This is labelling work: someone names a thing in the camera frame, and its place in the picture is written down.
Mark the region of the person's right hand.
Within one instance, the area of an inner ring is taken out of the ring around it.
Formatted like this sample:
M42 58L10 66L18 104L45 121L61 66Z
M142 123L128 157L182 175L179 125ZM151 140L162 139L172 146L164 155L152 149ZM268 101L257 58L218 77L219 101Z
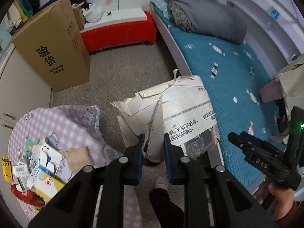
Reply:
M274 182L267 183L263 181L257 191L256 199L259 204L264 202L265 196L271 194L275 196L277 204L274 207L271 217L274 220L280 220L285 217L291 210L294 203L295 191L291 188L286 189L278 186Z

